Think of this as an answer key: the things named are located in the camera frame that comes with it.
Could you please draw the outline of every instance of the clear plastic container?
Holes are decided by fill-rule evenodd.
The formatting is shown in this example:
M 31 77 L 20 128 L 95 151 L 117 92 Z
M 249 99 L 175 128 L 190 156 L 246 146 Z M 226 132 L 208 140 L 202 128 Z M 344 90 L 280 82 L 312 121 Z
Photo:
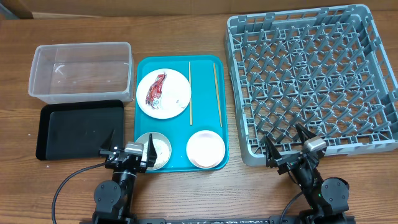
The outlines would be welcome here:
M 132 74 L 126 42 L 41 45 L 32 62 L 29 95 L 48 104 L 131 101 Z

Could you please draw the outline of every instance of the black tray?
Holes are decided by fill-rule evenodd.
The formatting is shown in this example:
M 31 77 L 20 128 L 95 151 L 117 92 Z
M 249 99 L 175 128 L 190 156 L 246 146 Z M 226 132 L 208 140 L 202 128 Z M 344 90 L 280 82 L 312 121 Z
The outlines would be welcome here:
M 124 106 L 119 100 L 44 106 L 40 114 L 36 158 L 98 157 L 114 130 L 113 145 L 124 146 Z

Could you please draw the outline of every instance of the blue tray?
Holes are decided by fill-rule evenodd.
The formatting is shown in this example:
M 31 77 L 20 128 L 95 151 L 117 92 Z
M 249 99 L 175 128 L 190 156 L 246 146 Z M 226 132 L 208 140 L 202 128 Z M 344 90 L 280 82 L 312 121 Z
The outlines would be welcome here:
M 134 139 L 137 140 L 139 136 L 154 131 L 164 134 L 172 145 L 172 155 L 168 163 L 159 170 L 148 170 L 148 172 L 204 170 L 194 166 L 189 161 L 186 152 L 189 138 L 201 130 L 210 130 L 219 134 L 224 140 L 226 149 L 224 159 L 221 163 L 212 169 L 206 170 L 221 169 L 228 162 L 229 149 L 224 71 L 223 64 L 218 57 L 215 57 L 214 55 L 189 55 L 145 58 L 137 67 L 137 86 L 146 74 L 160 68 L 174 69 L 189 79 L 188 62 L 191 62 L 192 126 L 190 125 L 189 106 L 174 118 L 155 119 L 142 112 L 136 101 Z M 216 63 L 217 69 L 218 91 L 220 94 L 221 119 L 223 127 L 220 127 L 220 119 L 218 117 L 213 63 Z

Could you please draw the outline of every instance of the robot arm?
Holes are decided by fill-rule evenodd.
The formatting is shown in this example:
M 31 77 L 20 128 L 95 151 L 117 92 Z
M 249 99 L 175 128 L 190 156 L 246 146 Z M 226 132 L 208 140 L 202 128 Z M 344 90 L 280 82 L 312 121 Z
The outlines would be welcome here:
M 125 148 L 111 149 L 112 137 L 102 145 L 99 154 L 105 156 L 108 163 L 105 168 L 112 169 L 112 180 L 100 183 L 94 192 L 96 203 L 93 214 L 95 224 L 138 223 L 135 214 L 130 212 L 132 192 L 137 173 L 144 173 L 153 167 L 157 159 L 152 134 L 149 135 L 148 148 L 141 143 L 128 142 Z
M 326 152 L 326 142 L 303 126 L 296 124 L 303 149 L 281 156 L 272 141 L 266 139 L 267 166 L 278 167 L 280 175 L 291 172 L 301 188 L 311 210 L 300 212 L 297 223 L 343 224 L 348 211 L 349 185 L 341 178 L 323 180 L 317 166 Z

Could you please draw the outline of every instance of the wooden table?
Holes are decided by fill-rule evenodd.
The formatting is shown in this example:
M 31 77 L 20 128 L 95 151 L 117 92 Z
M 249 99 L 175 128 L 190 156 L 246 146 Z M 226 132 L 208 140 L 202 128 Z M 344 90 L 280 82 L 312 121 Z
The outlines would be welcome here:
M 398 74 L 398 12 L 374 11 L 390 63 Z M 37 46 L 82 42 L 129 42 L 136 65 L 158 55 L 214 54 L 224 64 L 229 161 L 215 172 L 139 175 L 133 212 L 139 218 L 261 218 L 278 215 L 299 192 L 275 169 L 249 167 L 241 160 L 231 80 L 224 55 L 228 15 L 109 17 L 73 20 L 0 21 L 0 223 L 50 223 L 51 202 L 61 181 L 101 159 L 38 161 L 35 146 L 42 101 L 27 93 Z M 132 140 L 135 102 L 126 106 L 126 140 Z M 348 215 L 358 223 L 398 222 L 398 151 L 333 156 L 319 167 L 324 178 L 351 186 Z M 59 223 L 90 220 L 93 192 L 111 170 L 90 170 L 72 178 L 58 197 Z M 289 214 L 307 209 L 303 198 Z

